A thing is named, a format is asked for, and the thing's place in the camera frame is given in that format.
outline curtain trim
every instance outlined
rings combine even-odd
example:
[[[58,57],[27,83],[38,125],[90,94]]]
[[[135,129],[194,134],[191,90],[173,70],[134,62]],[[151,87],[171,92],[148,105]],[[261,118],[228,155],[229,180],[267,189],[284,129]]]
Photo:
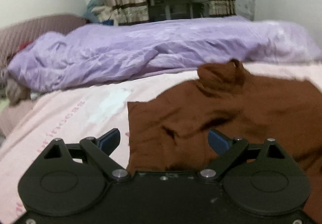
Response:
[[[233,15],[235,14],[235,0],[210,0],[209,15]]]
[[[128,3],[125,5],[115,5],[112,7],[113,10],[115,9],[126,9],[126,8],[130,8],[130,7],[141,7],[141,6],[147,6],[148,3],[145,2],[140,2],[140,3]]]

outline lavender quilt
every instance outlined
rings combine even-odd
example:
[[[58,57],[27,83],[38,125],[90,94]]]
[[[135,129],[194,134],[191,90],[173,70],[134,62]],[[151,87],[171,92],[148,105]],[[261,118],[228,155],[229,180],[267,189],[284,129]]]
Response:
[[[296,63],[322,59],[306,30],[287,22],[242,17],[173,20],[134,26],[82,26],[48,32],[18,53],[9,73],[25,86],[50,92],[241,61]]]

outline bed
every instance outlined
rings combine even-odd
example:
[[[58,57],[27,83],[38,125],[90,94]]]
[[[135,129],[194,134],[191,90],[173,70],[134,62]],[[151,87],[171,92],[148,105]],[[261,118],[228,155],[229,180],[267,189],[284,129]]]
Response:
[[[310,80],[322,92],[322,64],[310,62],[300,65],[245,63],[253,74],[277,78]],[[0,149],[0,221],[10,224],[25,209],[17,193],[17,184],[25,170],[54,138],[65,143],[99,137],[112,128],[121,132],[121,143],[111,158],[126,167],[129,159],[129,126],[127,102],[149,101],[174,85],[197,79],[195,69],[164,73],[149,77],[109,82],[103,85],[56,90],[33,103],[32,108],[18,122]],[[322,220],[318,206],[308,202],[307,213]]]
[[[8,59],[19,51],[20,45],[34,41],[48,31],[68,34],[87,22],[86,19],[72,14],[60,14],[42,16],[0,29],[0,70],[7,67]],[[2,99],[1,102],[0,132],[5,136],[10,134],[34,106],[34,102],[26,100],[25,95],[17,96],[17,99],[23,102],[15,107],[9,107],[8,99]]]

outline brown cloth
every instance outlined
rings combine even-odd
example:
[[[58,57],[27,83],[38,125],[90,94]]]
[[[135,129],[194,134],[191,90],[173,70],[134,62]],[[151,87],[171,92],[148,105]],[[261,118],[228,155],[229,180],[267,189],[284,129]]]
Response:
[[[217,156],[208,145],[211,127],[250,143],[277,139],[308,175],[321,173],[322,95],[309,81],[251,75],[238,61],[203,65],[198,75],[150,102],[128,103],[131,173],[203,169]],[[322,223],[314,210],[322,188],[313,188],[320,193],[306,209]]]

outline metal screw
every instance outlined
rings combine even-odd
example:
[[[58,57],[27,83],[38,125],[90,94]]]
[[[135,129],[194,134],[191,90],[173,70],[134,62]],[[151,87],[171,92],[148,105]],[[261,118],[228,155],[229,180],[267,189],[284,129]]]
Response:
[[[128,172],[125,169],[115,169],[112,171],[112,175],[120,179],[126,177],[128,175]]]
[[[203,169],[200,171],[200,175],[204,178],[213,178],[216,176],[216,172],[213,169]]]
[[[36,224],[36,221],[33,219],[27,219],[26,224]]]

